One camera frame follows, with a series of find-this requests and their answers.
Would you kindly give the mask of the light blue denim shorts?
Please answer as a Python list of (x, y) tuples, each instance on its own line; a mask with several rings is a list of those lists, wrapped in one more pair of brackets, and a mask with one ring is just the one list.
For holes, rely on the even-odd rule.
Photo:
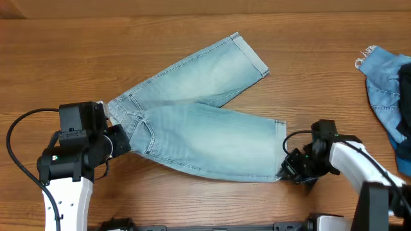
[(234, 33), (169, 66), (108, 104), (133, 153), (183, 173), (276, 182), (286, 123), (225, 105), (269, 73)]

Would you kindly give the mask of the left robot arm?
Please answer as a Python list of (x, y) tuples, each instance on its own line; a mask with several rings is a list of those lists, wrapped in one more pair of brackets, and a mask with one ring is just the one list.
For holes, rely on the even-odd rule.
[(130, 151), (118, 124), (108, 126), (104, 102), (60, 105), (60, 130), (37, 161), (46, 230), (86, 230), (96, 167)]

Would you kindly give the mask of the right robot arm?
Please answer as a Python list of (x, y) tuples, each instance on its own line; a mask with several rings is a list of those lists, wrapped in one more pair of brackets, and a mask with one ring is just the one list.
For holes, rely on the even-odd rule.
[(410, 185), (379, 164), (358, 137), (339, 134), (333, 120), (313, 123), (308, 133), (312, 141), (286, 154), (280, 175), (310, 186), (328, 173), (344, 175), (359, 195), (354, 217), (314, 213), (275, 223), (274, 230), (410, 230)]

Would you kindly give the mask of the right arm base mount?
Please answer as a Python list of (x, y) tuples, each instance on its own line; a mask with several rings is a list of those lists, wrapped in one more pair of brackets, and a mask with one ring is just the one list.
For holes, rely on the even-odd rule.
[(310, 214), (306, 220), (306, 230), (350, 231), (353, 220), (334, 214)]

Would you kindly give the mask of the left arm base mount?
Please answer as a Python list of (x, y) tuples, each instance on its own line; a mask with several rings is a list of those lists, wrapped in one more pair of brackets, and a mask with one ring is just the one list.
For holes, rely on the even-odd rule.
[(99, 231), (136, 231), (136, 224), (131, 218), (111, 219), (101, 224)]

